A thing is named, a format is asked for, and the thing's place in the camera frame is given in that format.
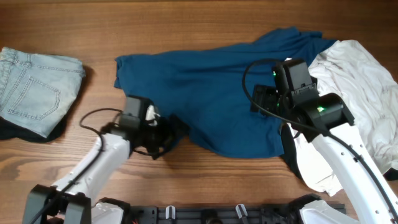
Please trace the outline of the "blue t-shirt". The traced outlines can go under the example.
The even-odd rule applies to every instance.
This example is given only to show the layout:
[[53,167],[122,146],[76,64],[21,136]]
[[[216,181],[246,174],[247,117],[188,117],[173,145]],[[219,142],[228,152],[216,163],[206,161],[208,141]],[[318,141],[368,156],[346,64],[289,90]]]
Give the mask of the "blue t-shirt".
[[253,113],[247,95],[272,86],[272,64],[260,59],[315,57],[334,44],[321,32],[291,27],[251,43],[210,50],[123,55],[116,59],[115,87],[151,99],[161,115],[174,114],[190,128],[195,144],[219,155],[263,159],[284,152],[280,119]]

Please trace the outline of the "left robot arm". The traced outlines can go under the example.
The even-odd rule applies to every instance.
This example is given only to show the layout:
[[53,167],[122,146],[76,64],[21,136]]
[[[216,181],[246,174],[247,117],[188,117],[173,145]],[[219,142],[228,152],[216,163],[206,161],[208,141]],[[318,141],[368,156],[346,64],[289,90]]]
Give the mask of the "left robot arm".
[[135,223],[129,203],[95,199],[112,173],[134,153],[156,160],[170,152],[189,130],[174,114],[161,116],[152,100],[128,96],[124,109],[94,131],[97,138],[93,147],[69,174],[50,187],[36,185],[30,191],[23,223]]

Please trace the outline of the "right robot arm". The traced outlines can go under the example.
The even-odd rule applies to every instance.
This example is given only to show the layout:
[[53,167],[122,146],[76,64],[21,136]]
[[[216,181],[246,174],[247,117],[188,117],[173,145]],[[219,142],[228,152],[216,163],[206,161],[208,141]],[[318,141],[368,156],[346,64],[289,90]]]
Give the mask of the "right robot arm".
[[256,60],[244,74],[266,64],[272,65],[275,82],[270,95],[256,100],[244,90],[245,95],[262,114],[279,118],[304,135],[332,168],[358,216],[354,220],[317,200],[300,208],[300,221],[397,223],[397,196],[365,149],[342,98],[335,93],[320,96],[302,59]]

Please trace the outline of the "black garment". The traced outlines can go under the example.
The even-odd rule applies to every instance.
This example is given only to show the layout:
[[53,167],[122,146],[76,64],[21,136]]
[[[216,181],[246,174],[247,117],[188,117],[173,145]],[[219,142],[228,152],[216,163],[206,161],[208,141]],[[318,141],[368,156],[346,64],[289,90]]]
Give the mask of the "black garment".
[[[369,154],[386,180],[397,180],[397,126],[387,121],[358,124],[360,135]],[[331,169],[303,135],[293,137],[295,131],[288,125],[281,131],[284,154],[281,158],[289,169],[304,182],[318,183],[331,176]]]

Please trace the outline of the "white garment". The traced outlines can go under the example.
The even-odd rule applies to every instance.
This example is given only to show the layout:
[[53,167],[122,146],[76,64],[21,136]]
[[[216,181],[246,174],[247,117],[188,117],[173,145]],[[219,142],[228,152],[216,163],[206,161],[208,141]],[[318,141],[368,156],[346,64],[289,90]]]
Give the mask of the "white garment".
[[[397,83],[358,41],[336,41],[309,66],[321,95],[336,93],[354,116],[361,139],[387,180],[397,179]],[[314,191],[334,196],[342,189],[326,160],[291,129],[295,149],[290,168]]]

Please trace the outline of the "folded light denim shorts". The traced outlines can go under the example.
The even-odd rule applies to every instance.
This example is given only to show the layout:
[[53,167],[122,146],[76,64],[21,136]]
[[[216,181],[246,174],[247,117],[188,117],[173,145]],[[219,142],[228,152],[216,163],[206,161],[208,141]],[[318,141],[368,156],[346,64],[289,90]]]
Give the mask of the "folded light denim shorts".
[[68,113],[84,78],[77,58],[3,47],[1,118],[46,138]]

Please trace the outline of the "dark garment under shorts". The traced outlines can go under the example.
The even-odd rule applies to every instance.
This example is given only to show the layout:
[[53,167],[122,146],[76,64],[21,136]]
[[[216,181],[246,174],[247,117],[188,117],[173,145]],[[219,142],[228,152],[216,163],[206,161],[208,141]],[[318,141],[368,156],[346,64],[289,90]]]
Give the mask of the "dark garment under shorts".
[[66,114],[57,124],[42,120],[19,126],[1,118],[1,140],[18,138],[33,143],[51,142],[65,132],[67,120]]

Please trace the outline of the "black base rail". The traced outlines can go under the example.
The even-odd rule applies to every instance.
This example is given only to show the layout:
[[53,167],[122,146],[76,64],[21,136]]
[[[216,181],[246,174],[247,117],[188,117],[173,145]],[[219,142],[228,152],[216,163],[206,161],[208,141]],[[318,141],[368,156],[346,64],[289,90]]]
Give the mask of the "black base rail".
[[245,207],[240,215],[235,206],[176,208],[171,215],[166,208],[156,206],[131,206],[127,223],[137,224],[282,224],[302,223],[299,210],[310,202],[319,202],[315,194],[304,195],[289,203],[268,203],[258,207]]

